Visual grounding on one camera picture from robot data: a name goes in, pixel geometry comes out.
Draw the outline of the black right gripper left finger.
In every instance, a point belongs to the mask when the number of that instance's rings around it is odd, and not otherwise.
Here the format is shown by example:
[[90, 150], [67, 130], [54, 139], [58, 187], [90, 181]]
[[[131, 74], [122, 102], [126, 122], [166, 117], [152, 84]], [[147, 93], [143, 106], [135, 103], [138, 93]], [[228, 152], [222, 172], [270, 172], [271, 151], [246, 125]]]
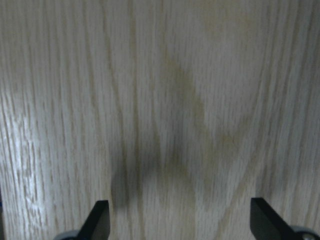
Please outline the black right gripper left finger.
[[108, 200], [98, 200], [80, 230], [70, 230], [56, 236], [57, 240], [108, 240], [111, 233]]

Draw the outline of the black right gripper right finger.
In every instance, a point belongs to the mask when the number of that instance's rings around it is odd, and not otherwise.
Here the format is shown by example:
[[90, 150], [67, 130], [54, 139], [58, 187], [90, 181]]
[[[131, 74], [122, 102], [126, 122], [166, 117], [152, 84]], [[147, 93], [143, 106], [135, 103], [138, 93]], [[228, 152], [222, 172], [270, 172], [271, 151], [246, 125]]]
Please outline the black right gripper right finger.
[[250, 231], [256, 240], [318, 240], [312, 229], [288, 225], [262, 197], [250, 200]]

